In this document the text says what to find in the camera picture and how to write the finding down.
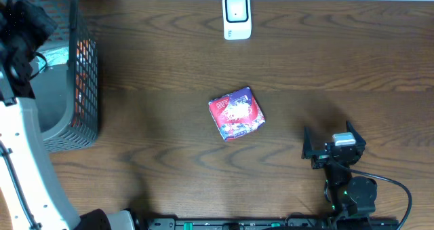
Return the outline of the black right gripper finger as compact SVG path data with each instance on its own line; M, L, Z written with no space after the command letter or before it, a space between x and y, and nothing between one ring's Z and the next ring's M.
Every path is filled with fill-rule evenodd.
M354 136L355 139L355 144L356 145L366 145L366 141L363 139L363 137L355 130L355 128L353 127L352 123L347 120L346 121L346 128L347 128L347 132L352 133L352 135Z
M312 152L313 146L311 143L309 129L307 127L304 127L302 155L312 155Z

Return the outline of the red purple snack packet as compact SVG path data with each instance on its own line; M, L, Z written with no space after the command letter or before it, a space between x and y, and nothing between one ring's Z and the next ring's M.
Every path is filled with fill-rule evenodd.
M224 141L254 132L266 122L250 87L213 99L208 108Z

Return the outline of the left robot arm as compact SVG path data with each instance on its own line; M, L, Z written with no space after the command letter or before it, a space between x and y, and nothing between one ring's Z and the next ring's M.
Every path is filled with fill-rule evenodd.
M27 0L1 1L1 192L14 229L135 229L131 212L80 215L43 144L31 61L56 29Z

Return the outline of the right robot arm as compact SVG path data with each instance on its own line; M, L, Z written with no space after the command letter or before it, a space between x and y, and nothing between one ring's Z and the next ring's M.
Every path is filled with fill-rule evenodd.
M304 128L302 158L311 161L312 169L323 169L326 176L326 195L333 206L333 213L325 223L328 229L348 227L365 219L376 210L377 183L365 176L353 176L350 167L363 155L366 141L346 122L344 133L334 134L332 142L324 148L313 146L309 129Z

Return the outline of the teal snack wrapper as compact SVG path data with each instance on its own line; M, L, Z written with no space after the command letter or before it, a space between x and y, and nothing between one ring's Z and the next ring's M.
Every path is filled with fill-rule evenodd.
M56 66L59 64L66 64L69 58L69 47L57 47L49 50L44 50L41 54L47 60L48 66Z

